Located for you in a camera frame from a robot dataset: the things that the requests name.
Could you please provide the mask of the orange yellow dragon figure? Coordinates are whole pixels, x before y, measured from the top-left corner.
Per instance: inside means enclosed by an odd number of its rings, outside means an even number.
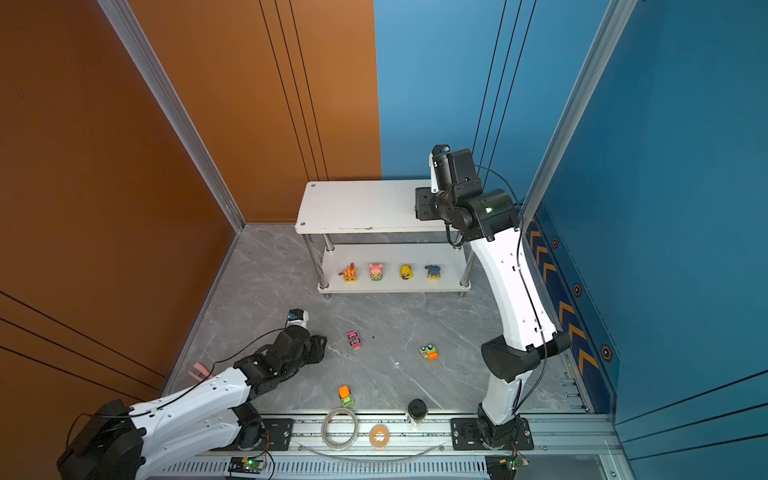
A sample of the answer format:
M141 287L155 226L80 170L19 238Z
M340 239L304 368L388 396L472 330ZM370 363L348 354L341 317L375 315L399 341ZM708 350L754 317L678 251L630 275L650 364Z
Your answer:
M356 273L355 265L353 263L349 263L339 273L339 275L342 277L345 283L354 283L357 281L357 273Z

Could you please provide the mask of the pink green monster figure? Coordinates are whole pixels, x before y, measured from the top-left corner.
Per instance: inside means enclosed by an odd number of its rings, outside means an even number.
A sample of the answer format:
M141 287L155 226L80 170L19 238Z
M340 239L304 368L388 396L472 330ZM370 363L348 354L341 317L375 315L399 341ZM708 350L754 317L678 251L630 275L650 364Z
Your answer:
M381 281L383 279L383 265L381 263L371 263L369 265L369 277L371 281Z

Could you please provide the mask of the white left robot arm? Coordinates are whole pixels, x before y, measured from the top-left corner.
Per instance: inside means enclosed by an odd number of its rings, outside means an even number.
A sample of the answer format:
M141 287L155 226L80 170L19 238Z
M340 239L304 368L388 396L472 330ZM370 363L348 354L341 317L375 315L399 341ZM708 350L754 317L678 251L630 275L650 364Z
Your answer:
M57 460L64 479L146 479L200 453L259 446L266 433L254 399L324 359L326 337L301 325L218 374L174 394L125 405L104 404L71 435Z

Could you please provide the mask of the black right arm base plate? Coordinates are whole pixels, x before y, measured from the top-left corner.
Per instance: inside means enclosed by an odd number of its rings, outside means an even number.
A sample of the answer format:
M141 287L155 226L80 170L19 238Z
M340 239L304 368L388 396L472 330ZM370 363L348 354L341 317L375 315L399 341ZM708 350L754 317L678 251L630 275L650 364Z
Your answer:
M503 425L495 425L485 417L456 417L450 420L450 429L452 446L457 451L534 449L529 423L521 416Z

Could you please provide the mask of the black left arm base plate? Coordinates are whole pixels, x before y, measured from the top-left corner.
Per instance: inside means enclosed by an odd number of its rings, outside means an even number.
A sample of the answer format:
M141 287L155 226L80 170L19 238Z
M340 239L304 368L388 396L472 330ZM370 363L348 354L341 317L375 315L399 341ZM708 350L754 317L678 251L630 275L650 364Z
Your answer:
M243 427L233 445L241 451L287 451L294 420L291 418L266 418Z

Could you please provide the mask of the yellow banana figure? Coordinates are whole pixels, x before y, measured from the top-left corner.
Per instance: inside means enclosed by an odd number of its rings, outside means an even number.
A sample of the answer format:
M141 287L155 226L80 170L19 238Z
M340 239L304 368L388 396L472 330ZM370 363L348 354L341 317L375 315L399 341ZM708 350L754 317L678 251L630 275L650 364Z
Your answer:
M409 264L404 264L400 267L400 278L402 280L410 280L413 278L413 268Z

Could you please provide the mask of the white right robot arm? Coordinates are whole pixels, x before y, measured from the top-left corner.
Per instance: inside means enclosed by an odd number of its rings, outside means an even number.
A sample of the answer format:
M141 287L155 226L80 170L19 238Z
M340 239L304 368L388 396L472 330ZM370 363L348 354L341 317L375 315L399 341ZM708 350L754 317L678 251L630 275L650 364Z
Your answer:
M429 154L430 184L415 191L415 216L457 231L449 242L468 244L488 278L502 323L500 336L481 347L490 372L479 404L479 439L489 449L513 444L522 431L519 410L532 394L526 382L551 357L571 347L543 305L522 246L524 229L513 197L486 191L468 149L436 145Z

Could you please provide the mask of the blue yellow duck figure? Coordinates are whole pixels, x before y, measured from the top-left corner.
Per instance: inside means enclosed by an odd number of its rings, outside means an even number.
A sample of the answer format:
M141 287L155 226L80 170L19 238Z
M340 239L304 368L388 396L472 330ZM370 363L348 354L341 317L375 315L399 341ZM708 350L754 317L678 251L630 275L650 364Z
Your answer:
M439 265L426 265L426 276L431 281L439 281L441 278L441 267Z

